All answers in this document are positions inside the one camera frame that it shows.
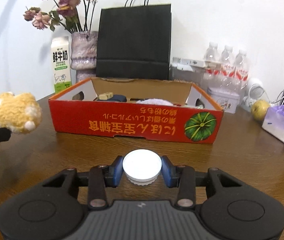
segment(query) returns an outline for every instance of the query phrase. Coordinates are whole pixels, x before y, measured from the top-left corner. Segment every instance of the milk carton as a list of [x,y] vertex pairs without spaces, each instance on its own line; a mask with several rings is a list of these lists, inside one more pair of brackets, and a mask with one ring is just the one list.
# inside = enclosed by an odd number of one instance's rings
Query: milk carton
[[54,70],[54,89],[58,93],[72,85],[70,72],[69,37],[52,40],[52,66]]

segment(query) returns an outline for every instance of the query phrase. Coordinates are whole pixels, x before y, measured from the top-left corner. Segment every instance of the metal screw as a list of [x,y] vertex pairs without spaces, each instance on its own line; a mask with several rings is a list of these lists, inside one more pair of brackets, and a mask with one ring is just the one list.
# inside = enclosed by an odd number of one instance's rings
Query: metal screw
[[182,198],[178,201],[178,205],[180,207],[191,207],[193,205],[193,201],[188,198]]
[[90,201],[90,205],[92,207],[104,207],[106,205],[106,201],[103,199],[96,198]]

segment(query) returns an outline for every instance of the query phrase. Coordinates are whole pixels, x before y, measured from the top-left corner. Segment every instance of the white bottle cap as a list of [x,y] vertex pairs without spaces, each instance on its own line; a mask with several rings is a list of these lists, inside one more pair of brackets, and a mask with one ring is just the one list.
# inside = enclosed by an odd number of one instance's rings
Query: white bottle cap
[[232,50],[233,50],[233,47],[232,47],[232,46],[225,45],[224,49],[229,50],[229,51],[232,51]]
[[218,47],[218,44],[216,43],[216,42],[212,42],[212,41],[210,41],[210,47]]
[[244,56],[246,56],[246,51],[243,50],[243,49],[240,49],[240,50],[239,50],[239,53],[242,54],[242,55],[244,55]]
[[127,178],[137,185],[148,185],[154,182],[160,174],[161,168],[161,158],[150,150],[132,151],[123,160],[123,170]]

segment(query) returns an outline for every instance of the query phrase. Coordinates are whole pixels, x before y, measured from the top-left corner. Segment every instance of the cardboard box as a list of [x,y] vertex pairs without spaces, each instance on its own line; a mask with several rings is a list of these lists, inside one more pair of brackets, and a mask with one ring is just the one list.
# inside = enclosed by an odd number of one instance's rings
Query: cardboard box
[[[106,92],[125,95],[127,102],[94,101]],[[148,98],[175,105],[136,104]],[[88,78],[52,96],[49,106],[57,132],[169,142],[213,143],[223,116],[222,108],[195,84],[168,80]]]

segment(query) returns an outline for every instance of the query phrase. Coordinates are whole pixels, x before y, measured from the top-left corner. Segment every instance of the purple vase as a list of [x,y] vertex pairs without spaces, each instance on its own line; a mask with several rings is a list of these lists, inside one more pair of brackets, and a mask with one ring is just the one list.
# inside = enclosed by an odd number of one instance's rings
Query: purple vase
[[83,70],[77,70],[76,71],[76,83],[82,81],[85,78],[88,77],[96,77],[96,69],[83,69]]
[[96,31],[72,33],[72,69],[84,70],[96,67],[97,35]]

